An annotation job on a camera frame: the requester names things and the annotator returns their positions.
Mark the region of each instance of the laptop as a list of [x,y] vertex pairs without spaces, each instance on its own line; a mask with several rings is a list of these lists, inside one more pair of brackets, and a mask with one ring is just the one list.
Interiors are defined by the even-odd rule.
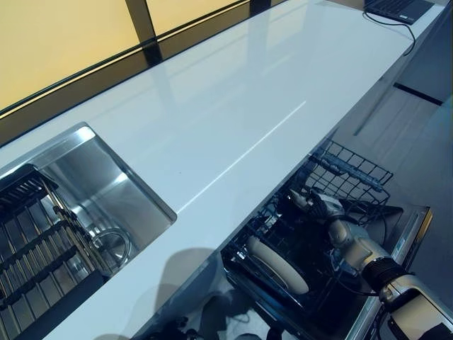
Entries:
[[433,5],[425,0],[365,0],[365,11],[412,25]]

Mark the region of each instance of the white countertop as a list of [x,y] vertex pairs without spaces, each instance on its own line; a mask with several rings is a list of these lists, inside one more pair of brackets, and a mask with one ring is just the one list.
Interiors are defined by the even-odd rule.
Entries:
[[46,339],[132,336],[410,45],[404,27],[291,0],[2,147],[0,167],[87,122],[178,215]]

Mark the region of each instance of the black dish rack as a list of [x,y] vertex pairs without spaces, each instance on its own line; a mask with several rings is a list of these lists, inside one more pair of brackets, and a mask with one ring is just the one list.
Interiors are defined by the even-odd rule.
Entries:
[[[384,185],[392,176],[333,140],[326,140],[222,250],[227,278],[272,315],[268,323],[277,320],[277,327],[283,325],[294,335],[313,339],[305,333],[312,324],[308,320],[316,321],[320,311],[325,314],[330,309],[326,301],[331,291],[337,289],[338,279],[357,289],[362,289],[362,282],[332,248],[323,226],[292,202],[290,191],[306,195],[316,189],[338,198],[346,215],[366,227],[385,218],[384,206],[390,195]],[[273,270],[250,254],[247,240],[252,236],[296,269],[309,292],[291,293]]]
[[30,164],[0,180],[0,262],[0,339],[42,339],[112,274]]

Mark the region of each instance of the laptop keyboard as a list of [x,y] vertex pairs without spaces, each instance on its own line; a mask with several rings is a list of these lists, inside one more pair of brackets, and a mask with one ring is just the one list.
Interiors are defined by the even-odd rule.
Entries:
[[373,8],[384,13],[398,14],[411,2],[413,0],[386,0],[373,5]]

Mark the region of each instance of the wire rack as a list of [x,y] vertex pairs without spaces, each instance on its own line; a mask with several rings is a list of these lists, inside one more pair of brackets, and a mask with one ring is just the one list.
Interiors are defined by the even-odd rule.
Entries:
[[0,339],[41,339],[111,274],[56,189],[29,164],[0,180]]
[[[307,317],[312,315],[336,284],[332,277],[335,254],[325,229],[295,206],[289,190],[301,194],[313,188],[323,191],[340,199],[348,215],[366,224],[379,218],[389,199],[384,185],[392,176],[333,140],[326,140],[222,250],[229,277],[234,283],[246,277],[281,305],[292,306]],[[250,236],[259,238],[295,268],[310,291],[291,293],[278,275],[249,253],[246,245]]]

